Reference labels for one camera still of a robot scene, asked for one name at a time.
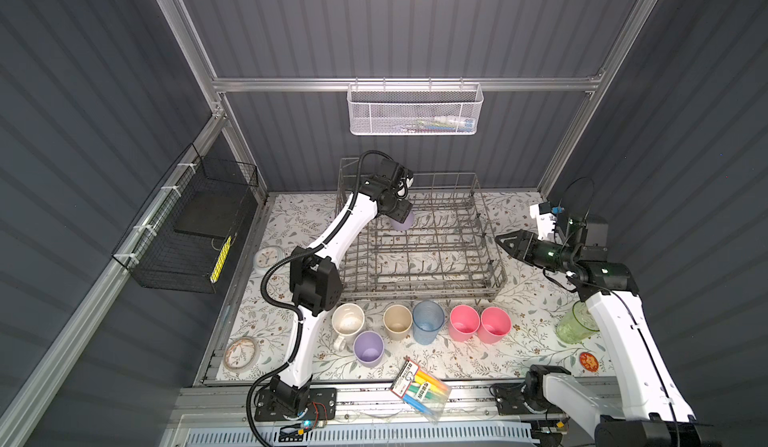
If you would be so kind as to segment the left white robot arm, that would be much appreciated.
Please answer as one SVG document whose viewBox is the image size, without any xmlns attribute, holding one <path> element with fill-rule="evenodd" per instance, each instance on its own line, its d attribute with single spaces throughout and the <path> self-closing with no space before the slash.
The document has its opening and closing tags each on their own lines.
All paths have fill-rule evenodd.
<svg viewBox="0 0 768 447">
<path fill-rule="evenodd" d="M 286 360 L 263 381 L 274 400 L 291 416 L 309 403 L 312 358 L 319 328 L 343 292 L 339 265 L 358 235 L 374 219 L 386 216 L 399 223 L 412 211 L 407 199 L 413 172 L 378 150 L 363 152 L 357 161 L 351 196 L 328 228 L 307 247 L 296 247 L 262 277 L 260 292 L 271 306 L 294 315 Z M 270 296 L 267 284 L 280 268 L 289 268 L 291 300 Z"/>
</svg>

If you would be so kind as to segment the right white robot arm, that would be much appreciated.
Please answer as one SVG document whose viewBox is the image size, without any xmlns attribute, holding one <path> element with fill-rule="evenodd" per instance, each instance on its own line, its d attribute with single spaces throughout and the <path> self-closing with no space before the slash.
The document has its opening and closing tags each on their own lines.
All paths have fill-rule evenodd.
<svg viewBox="0 0 768 447">
<path fill-rule="evenodd" d="M 621 263 L 583 260 L 581 245 L 542 239 L 535 232 L 499 234 L 511 257 L 545 274 L 562 273 L 596 321 L 621 395 L 621 406 L 599 400 L 571 373 L 533 365 L 522 393 L 535 411 L 558 408 L 597 446 L 718 446 L 715 428 L 697 420 L 675 385 L 645 319 L 639 289 Z"/>
</svg>

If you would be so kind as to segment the green translucent cup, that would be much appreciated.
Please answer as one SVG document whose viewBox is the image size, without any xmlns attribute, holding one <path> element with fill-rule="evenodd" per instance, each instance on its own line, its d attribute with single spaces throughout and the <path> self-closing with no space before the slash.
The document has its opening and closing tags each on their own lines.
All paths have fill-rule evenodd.
<svg viewBox="0 0 768 447">
<path fill-rule="evenodd" d="M 557 338 L 565 344 L 580 343 L 600 329 L 583 301 L 575 302 L 555 327 Z"/>
</svg>

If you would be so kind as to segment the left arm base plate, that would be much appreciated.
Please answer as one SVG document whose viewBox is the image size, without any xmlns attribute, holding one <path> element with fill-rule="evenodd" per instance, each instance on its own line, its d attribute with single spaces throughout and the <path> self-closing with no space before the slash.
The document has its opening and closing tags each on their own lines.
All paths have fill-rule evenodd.
<svg viewBox="0 0 768 447">
<path fill-rule="evenodd" d="M 281 391 L 271 387 L 260 389 L 253 399 L 255 421 L 333 420 L 336 415 L 338 390 L 310 387 Z"/>
</svg>

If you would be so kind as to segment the lilac cup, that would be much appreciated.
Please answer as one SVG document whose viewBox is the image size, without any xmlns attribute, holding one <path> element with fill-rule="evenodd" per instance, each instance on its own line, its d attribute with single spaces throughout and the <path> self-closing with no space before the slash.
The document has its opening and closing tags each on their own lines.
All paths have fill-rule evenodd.
<svg viewBox="0 0 768 447">
<path fill-rule="evenodd" d="M 390 220 L 391 228 L 396 231 L 407 231 L 415 222 L 415 214 L 411 211 L 402 222 L 398 222 L 394 219 Z"/>
</svg>

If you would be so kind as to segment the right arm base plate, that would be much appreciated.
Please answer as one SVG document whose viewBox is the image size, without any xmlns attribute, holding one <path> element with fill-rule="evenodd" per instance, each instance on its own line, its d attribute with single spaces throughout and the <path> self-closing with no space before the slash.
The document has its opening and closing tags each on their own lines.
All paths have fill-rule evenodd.
<svg viewBox="0 0 768 447">
<path fill-rule="evenodd" d="M 544 416 L 563 414 L 563 411 L 546 400 L 526 391 L 524 382 L 495 383 L 489 387 L 499 415 L 539 414 Z"/>
</svg>

